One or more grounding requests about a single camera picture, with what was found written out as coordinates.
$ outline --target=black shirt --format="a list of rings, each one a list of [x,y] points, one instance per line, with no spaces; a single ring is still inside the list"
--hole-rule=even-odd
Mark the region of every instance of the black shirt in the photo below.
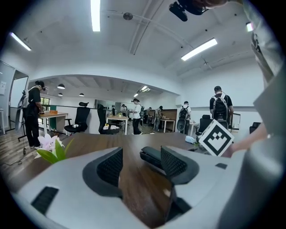
[[[221,97],[221,95],[222,95],[221,93],[218,93],[218,94],[216,94],[214,97],[218,98],[218,97]],[[227,102],[227,107],[232,106],[231,98],[230,98],[228,95],[226,95],[226,96],[224,97],[224,100]],[[214,99],[214,98],[211,98],[211,99],[210,99],[210,110],[212,110],[212,109],[214,108],[214,102],[215,102],[215,99]]]
[[[39,108],[36,103],[41,102],[40,90],[39,88],[32,88],[29,91],[29,104],[27,106],[26,115],[37,117],[39,114]]]

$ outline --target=wooden desk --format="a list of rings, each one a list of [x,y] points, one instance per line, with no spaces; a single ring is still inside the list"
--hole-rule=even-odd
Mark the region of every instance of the wooden desk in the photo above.
[[[119,117],[118,115],[110,115],[110,116],[106,117],[106,123],[108,123],[109,119],[125,121],[125,135],[127,135],[127,124],[128,124],[128,118],[127,117],[125,117],[125,116]]]
[[[152,170],[140,158],[139,152],[145,146],[160,150],[162,145],[192,149],[193,145],[185,142],[185,135],[177,132],[145,135],[76,133],[66,138],[63,144],[67,145],[72,138],[74,141],[67,152],[67,157],[122,146],[123,169],[120,173],[119,187],[123,192],[124,204],[150,228],[164,223],[164,214],[169,208],[169,197],[164,194],[164,191],[171,189],[171,183],[164,176]],[[8,186],[12,191],[16,191],[49,166],[50,164],[43,158],[37,158],[10,180]]]
[[[65,119],[67,119],[67,113],[58,112],[57,114],[51,114],[50,112],[46,112],[44,114],[40,114],[39,117],[42,118],[44,121],[44,132],[45,132],[45,134],[47,134],[46,119],[57,118],[57,117],[65,117]]]
[[[171,119],[160,119],[161,121],[165,122],[164,124],[164,133],[166,132],[166,123],[167,122],[173,122],[173,132],[175,132],[175,120],[171,120]]]

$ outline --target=office chair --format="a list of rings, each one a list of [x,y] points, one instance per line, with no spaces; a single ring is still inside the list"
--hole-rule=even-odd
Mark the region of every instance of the office chair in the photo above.
[[[103,105],[98,104],[97,106],[97,113],[98,113],[98,118],[99,118],[99,128],[98,128],[98,132],[100,134],[117,134],[119,133],[120,129],[115,129],[115,130],[111,130],[111,124],[109,123],[109,128],[108,130],[104,130],[103,127],[105,126],[106,122],[105,122],[105,117],[106,117],[106,111],[104,110]]]
[[[88,105],[88,102],[80,102],[79,105],[80,107],[78,107],[76,110],[75,119],[75,124],[77,124],[78,127],[73,127],[73,125],[71,125],[71,119],[65,119],[68,121],[68,126],[65,126],[64,129],[70,133],[83,132],[88,128],[88,125],[86,123],[86,119],[88,118],[90,112],[90,108],[86,107]]]
[[[207,129],[207,127],[210,125],[212,122],[212,119],[210,118],[210,115],[204,114],[202,118],[200,119],[200,126],[196,127],[196,135],[200,136],[202,133]]]
[[[259,127],[260,124],[261,123],[253,123],[252,126],[249,127],[249,133],[251,134],[253,131],[255,131]]]

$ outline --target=wooden floor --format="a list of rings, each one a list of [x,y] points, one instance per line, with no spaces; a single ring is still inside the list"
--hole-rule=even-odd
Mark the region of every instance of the wooden floor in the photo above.
[[[153,131],[152,127],[147,125],[139,125],[139,129],[143,134],[150,134],[150,133],[163,133],[163,130],[159,132]],[[124,131],[121,130],[119,134],[124,135]],[[127,126],[127,134],[133,133],[132,122],[128,122]],[[44,136],[44,131],[39,130],[39,135]],[[18,141],[18,137],[22,136],[22,133],[16,133],[15,130],[11,130],[6,132],[5,135],[0,136],[0,173],[4,180],[9,181],[19,172],[21,172],[26,166],[28,166],[36,157],[37,152],[35,149],[31,149],[29,147],[27,137]],[[67,138],[65,135],[59,135],[60,140],[64,140]],[[23,149],[26,148],[26,154],[23,157]],[[12,164],[14,162],[19,161],[22,159],[22,164],[15,163],[13,165],[5,165]]]

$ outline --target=ceiling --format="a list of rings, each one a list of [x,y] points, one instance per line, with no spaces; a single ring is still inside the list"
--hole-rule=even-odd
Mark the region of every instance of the ceiling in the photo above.
[[[63,92],[58,89],[59,84],[64,84],[66,90],[72,92],[73,89],[80,88],[81,92],[84,93],[85,89],[104,89],[106,91],[116,91],[124,93],[133,97],[135,93],[142,89],[143,84],[126,81],[117,78],[105,77],[105,76],[83,76],[83,75],[72,75],[72,76],[60,76],[43,80],[45,86],[48,88],[47,94],[51,96],[57,96],[59,92]],[[29,88],[34,85],[34,82],[30,82]],[[141,92],[140,97],[154,96],[163,93],[163,90],[155,87],[148,86],[150,91]]]
[[[39,1],[14,32],[37,55],[64,44],[116,45],[133,55],[144,54],[154,59],[181,78],[253,56],[251,33],[246,32],[245,26],[248,19],[239,4],[228,3],[201,16],[187,13],[188,21],[182,22],[169,12],[172,2],[102,0],[101,31],[93,32],[90,0]],[[132,13],[133,19],[124,20],[125,12]],[[216,38],[218,45],[187,61],[181,60],[192,48],[211,38]]]

